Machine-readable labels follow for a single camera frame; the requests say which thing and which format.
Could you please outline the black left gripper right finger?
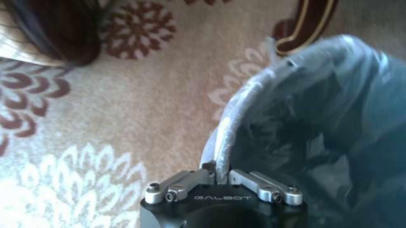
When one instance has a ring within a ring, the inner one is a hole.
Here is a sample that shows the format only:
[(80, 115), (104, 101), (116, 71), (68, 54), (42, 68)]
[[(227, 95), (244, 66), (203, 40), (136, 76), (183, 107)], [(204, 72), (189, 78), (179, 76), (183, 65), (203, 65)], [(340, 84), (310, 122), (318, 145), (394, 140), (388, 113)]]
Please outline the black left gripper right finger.
[(232, 185), (244, 186), (261, 201), (275, 204), (303, 203), (303, 193), (296, 186), (286, 185), (256, 171), (245, 173), (239, 169), (231, 170), (228, 182)]

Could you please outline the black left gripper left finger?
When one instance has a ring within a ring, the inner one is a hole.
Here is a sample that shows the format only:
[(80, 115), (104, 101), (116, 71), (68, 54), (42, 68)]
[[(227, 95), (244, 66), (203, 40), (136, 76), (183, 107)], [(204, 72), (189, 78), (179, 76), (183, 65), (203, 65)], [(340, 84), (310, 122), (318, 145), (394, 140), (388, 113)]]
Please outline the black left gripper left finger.
[(148, 185), (144, 193), (147, 204), (159, 204), (164, 200), (177, 202), (188, 197), (188, 192), (197, 185), (211, 185), (216, 182), (216, 163), (209, 161), (196, 171), (180, 171), (161, 183), (153, 182)]

